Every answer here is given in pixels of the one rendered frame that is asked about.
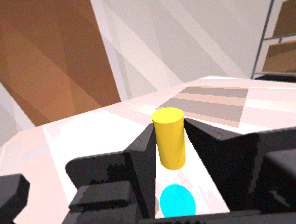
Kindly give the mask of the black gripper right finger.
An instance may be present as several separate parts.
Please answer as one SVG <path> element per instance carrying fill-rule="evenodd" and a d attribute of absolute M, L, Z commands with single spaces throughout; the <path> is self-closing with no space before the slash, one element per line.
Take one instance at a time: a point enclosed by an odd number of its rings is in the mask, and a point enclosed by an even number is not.
<path fill-rule="evenodd" d="M 296 126 L 241 134 L 186 117 L 184 128 L 230 212 L 251 210 L 266 153 L 296 149 Z"/>

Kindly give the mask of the cyan circle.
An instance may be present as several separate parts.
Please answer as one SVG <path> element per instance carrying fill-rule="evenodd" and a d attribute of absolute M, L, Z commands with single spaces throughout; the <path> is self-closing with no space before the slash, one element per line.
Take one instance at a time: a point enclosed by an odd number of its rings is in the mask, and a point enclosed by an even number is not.
<path fill-rule="evenodd" d="M 196 214 L 192 194 L 179 184 L 170 184 L 164 188 L 160 196 L 160 207 L 164 218 Z"/>

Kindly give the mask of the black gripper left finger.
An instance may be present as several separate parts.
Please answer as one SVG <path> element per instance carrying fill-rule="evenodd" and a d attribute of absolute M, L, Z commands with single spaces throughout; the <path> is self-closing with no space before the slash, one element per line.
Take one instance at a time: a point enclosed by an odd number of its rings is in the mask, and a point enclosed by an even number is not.
<path fill-rule="evenodd" d="M 143 220 L 155 219 L 156 134 L 150 123 L 124 150 L 80 156 L 65 165 L 78 190 L 80 186 L 129 181 Z"/>

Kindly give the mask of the yellow tall cylinder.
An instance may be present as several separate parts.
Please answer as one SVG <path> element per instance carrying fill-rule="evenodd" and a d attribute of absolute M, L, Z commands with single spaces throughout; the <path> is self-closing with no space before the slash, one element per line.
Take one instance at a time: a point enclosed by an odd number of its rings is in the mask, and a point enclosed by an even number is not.
<path fill-rule="evenodd" d="M 166 169 L 185 165 L 184 113 L 177 108 L 163 108 L 152 114 L 160 162 Z"/>

